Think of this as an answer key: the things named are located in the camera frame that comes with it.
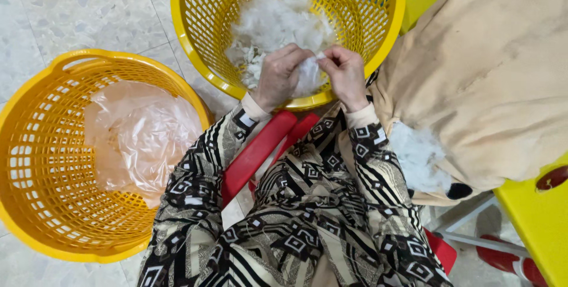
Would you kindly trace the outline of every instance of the floor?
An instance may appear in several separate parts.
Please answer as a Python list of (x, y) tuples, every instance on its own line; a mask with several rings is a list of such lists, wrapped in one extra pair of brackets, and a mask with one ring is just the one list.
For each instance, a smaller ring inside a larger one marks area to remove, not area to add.
[[(23, 82), (57, 55), (82, 48), (129, 51), (153, 58), (182, 76), (220, 117), (237, 101), (212, 87), (186, 57), (173, 28), (169, 0), (0, 0), (0, 109)], [(252, 207), (244, 189), (223, 211), (229, 226)], [(459, 205), (454, 212), (464, 208)], [(424, 223), (435, 228), (447, 208), (426, 208)], [(462, 233), (518, 236), (498, 209), (480, 214)], [(450, 278), (456, 286), (520, 286), (519, 279), (481, 262), (471, 246), (456, 244)], [(24, 246), (0, 223), (0, 277), (5, 287), (134, 286), (141, 256), (113, 264), (63, 262)]]

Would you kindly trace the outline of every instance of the clear plastic bag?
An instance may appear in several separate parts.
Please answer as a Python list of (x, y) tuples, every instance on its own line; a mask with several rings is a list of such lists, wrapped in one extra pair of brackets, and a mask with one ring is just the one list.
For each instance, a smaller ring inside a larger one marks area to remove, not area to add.
[(91, 96), (85, 145), (96, 150), (96, 185), (160, 204), (168, 177), (202, 133), (195, 108), (149, 84), (121, 80)]

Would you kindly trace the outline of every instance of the yellow laundry basket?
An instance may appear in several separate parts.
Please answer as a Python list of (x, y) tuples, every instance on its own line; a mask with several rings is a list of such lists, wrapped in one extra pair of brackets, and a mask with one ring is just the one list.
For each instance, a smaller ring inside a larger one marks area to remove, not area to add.
[[(231, 23), (242, 0), (171, 0), (172, 19), (181, 45), (211, 84), (241, 99), (241, 72), (224, 54), (232, 42)], [(359, 52), (368, 77), (385, 59), (401, 28), (405, 0), (314, 0), (313, 11), (334, 23), (337, 43)], [(289, 110), (311, 109), (333, 99), (329, 84), (319, 94), (294, 99)]]
[(191, 87), (149, 58), (97, 49), (56, 58), (0, 113), (0, 218), (38, 252), (74, 262), (117, 262), (148, 244), (156, 209), (137, 194), (99, 191), (96, 154), (83, 145), (89, 95), (118, 80), (184, 97), (203, 130), (212, 123)]

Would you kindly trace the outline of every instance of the sleeve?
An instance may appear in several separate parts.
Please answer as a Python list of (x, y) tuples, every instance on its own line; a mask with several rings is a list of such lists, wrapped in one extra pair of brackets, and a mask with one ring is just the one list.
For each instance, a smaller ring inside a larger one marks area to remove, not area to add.
[(269, 117), (247, 94), (188, 149), (161, 197), (138, 286), (195, 282), (223, 233), (223, 171), (258, 122)]
[(346, 119), (356, 178), (366, 200), (368, 229), (380, 262), (391, 268), (382, 279), (399, 281), (401, 285), (451, 286), (430, 249), (418, 207), (411, 202), (401, 166), (385, 131), (373, 109), (361, 111), (346, 114)]

